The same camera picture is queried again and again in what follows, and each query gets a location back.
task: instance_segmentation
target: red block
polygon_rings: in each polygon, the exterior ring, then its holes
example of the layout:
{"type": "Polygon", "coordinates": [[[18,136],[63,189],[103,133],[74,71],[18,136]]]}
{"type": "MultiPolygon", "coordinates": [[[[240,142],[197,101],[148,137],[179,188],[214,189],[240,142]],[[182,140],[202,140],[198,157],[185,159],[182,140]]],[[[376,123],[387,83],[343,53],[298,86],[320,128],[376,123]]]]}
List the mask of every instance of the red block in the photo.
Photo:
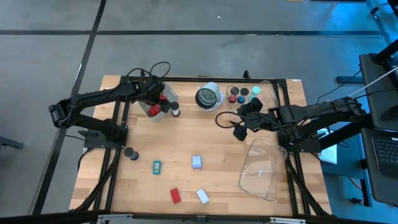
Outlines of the red block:
{"type": "Polygon", "coordinates": [[[151,108],[149,108],[149,110],[148,110],[149,116],[156,116],[158,113],[160,113],[160,105],[159,104],[151,106],[151,108]]]}
{"type": "Polygon", "coordinates": [[[170,193],[172,194],[172,199],[174,203],[181,202],[180,194],[178,193],[178,189],[171,189],[170,193]]]}

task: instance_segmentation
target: black cap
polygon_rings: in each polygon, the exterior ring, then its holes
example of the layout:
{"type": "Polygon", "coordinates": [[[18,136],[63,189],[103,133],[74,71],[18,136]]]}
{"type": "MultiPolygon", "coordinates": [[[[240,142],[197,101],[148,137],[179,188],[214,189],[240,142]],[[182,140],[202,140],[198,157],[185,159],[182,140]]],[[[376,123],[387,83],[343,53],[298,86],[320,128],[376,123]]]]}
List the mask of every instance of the black cap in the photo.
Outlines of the black cap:
{"type": "Polygon", "coordinates": [[[242,96],[247,96],[249,94],[249,90],[247,88],[242,88],[241,89],[241,95],[242,96]]]}
{"type": "Polygon", "coordinates": [[[231,94],[232,94],[232,95],[235,95],[235,96],[238,95],[238,94],[239,94],[239,88],[238,88],[238,87],[235,87],[235,86],[232,87],[232,88],[231,88],[231,94]]]}
{"type": "Polygon", "coordinates": [[[130,158],[134,154],[134,150],[132,149],[132,147],[127,147],[127,148],[124,149],[123,154],[126,157],[130,158]]]}
{"type": "Polygon", "coordinates": [[[179,107],[179,104],[178,104],[177,102],[173,102],[173,103],[171,104],[171,106],[170,106],[170,108],[171,108],[172,110],[177,110],[178,107],[179,107]]]}

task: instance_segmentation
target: white block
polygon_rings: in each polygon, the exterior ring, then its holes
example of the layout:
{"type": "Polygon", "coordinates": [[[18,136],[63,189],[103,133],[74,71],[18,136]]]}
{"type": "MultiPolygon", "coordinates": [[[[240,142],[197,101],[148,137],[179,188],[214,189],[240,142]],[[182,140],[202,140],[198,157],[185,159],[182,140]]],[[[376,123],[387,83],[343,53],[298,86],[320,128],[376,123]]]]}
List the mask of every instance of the white block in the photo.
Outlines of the white block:
{"type": "Polygon", "coordinates": [[[199,189],[197,191],[197,195],[198,195],[200,201],[202,202],[202,204],[206,204],[207,202],[209,202],[209,197],[207,197],[207,194],[205,193],[205,191],[203,189],[199,189]]]}

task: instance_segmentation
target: laptop keyboard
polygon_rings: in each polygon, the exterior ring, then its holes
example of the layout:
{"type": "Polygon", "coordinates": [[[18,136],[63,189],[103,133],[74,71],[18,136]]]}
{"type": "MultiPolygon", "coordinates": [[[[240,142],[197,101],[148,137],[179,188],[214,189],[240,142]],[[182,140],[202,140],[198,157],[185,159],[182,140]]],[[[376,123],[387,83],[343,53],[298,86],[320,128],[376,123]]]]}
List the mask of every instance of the laptop keyboard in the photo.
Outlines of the laptop keyboard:
{"type": "Polygon", "coordinates": [[[375,150],[379,163],[398,166],[398,141],[377,138],[375,150]]]}

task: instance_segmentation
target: red object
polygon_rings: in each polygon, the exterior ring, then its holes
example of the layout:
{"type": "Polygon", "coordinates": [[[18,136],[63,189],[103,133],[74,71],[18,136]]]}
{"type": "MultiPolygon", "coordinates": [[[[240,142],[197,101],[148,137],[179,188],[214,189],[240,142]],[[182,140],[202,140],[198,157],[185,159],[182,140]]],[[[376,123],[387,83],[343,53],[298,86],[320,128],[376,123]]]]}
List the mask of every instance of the red object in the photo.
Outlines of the red object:
{"type": "Polygon", "coordinates": [[[172,194],[172,199],[174,203],[179,203],[181,202],[180,199],[180,194],[178,193],[178,189],[174,188],[170,190],[170,193],[172,194]]]}
{"type": "Polygon", "coordinates": [[[235,103],[235,101],[236,101],[236,96],[231,95],[231,96],[228,97],[228,99],[229,99],[229,102],[235,103]]]}
{"type": "Polygon", "coordinates": [[[156,116],[158,113],[160,113],[160,105],[159,104],[151,106],[151,108],[149,108],[149,110],[148,110],[149,116],[156,116]]]}

